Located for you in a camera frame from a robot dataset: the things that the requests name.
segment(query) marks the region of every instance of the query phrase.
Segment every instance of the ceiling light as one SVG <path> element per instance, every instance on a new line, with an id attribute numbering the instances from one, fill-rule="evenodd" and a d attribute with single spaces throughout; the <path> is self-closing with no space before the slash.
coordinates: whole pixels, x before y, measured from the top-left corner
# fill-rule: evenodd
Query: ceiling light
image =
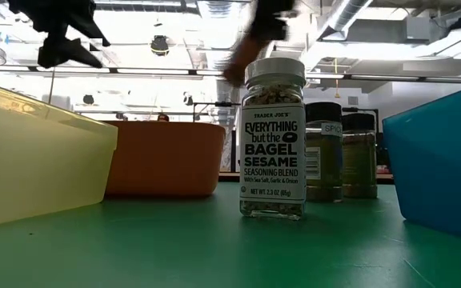
<path id="1" fill-rule="evenodd" d="M 35 67 L 39 72 L 53 72 L 53 68 Z"/>
<path id="2" fill-rule="evenodd" d="M 461 77 L 426 77 L 425 82 L 461 83 Z"/>
<path id="3" fill-rule="evenodd" d="M 332 74 L 332 73 L 305 73 L 306 78 L 313 79 L 343 79 L 343 74 Z"/>
<path id="4" fill-rule="evenodd" d="M 95 0 L 95 4 L 108 4 L 108 1 Z M 116 0 L 111 0 L 110 4 L 113 4 L 113 5 L 146 6 L 146 5 L 150 5 L 150 1 L 116 1 Z M 180 2 L 162 2 L 161 6 L 181 6 L 181 3 Z"/>
<path id="5" fill-rule="evenodd" d="M 161 75 L 188 75 L 188 70 L 169 69 L 118 69 L 123 74 L 161 74 Z"/>
<path id="6" fill-rule="evenodd" d="M 0 66 L 0 71 L 29 71 L 26 66 Z"/>
<path id="7" fill-rule="evenodd" d="M 390 76 L 390 75 L 351 75 L 353 80 L 376 80 L 393 82 L 415 82 L 419 79 L 416 76 Z"/>
<path id="8" fill-rule="evenodd" d="M 84 72 L 84 73 L 110 73 L 108 68 L 92 68 L 92 67 L 56 67 L 56 72 Z"/>
<path id="9" fill-rule="evenodd" d="M 167 56 L 170 52 L 168 43 L 166 43 L 167 37 L 164 35 L 155 35 L 154 40 L 150 44 L 150 51 L 156 56 Z"/>
<path id="10" fill-rule="evenodd" d="M 222 71 L 216 71 L 216 70 L 198 70 L 197 75 L 203 75 L 203 76 L 222 76 L 223 72 Z"/>

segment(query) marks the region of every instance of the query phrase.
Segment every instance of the blue plastic bin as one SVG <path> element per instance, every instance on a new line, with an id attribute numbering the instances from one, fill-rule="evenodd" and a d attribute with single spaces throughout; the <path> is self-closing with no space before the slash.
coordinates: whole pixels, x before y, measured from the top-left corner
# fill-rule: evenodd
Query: blue plastic bin
<path id="1" fill-rule="evenodd" d="M 461 91 L 383 120 L 404 218 L 461 236 Z"/>

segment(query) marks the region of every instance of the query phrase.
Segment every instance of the green tabletop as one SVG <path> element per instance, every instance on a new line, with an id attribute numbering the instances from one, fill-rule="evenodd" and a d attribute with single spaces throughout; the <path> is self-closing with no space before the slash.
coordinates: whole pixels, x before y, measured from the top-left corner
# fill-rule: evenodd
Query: green tabletop
<path id="1" fill-rule="evenodd" d="M 300 222 L 242 218 L 238 191 L 0 225 L 0 287 L 461 287 L 461 238 L 405 222 L 393 186 Z"/>

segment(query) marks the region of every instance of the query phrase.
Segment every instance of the spice jar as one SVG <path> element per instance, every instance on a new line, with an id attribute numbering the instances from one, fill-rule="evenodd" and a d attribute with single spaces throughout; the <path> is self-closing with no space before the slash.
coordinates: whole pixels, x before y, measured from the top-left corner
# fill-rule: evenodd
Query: spice jar
<path id="1" fill-rule="evenodd" d="M 375 116 L 343 117 L 343 193 L 349 198 L 376 198 Z"/>
<path id="2" fill-rule="evenodd" d="M 265 58 L 245 71 L 240 123 L 243 215 L 299 220 L 305 210 L 304 65 Z"/>
<path id="3" fill-rule="evenodd" d="M 307 201 L 343 200 L 341 106 L 316 102 L 305 107 L 307 120 Z"/>

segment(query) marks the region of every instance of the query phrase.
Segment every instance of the orange plastic bin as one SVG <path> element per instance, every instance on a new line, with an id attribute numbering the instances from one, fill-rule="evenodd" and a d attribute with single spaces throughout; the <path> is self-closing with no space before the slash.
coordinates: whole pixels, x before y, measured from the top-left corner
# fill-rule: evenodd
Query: orange plastic bin
<path id="1" fill-rule="evenodd" d="M 109 195 L 204 197 L 218 184 L 225 129 L 189 122 L 107 122 L 118 144 Z"/>

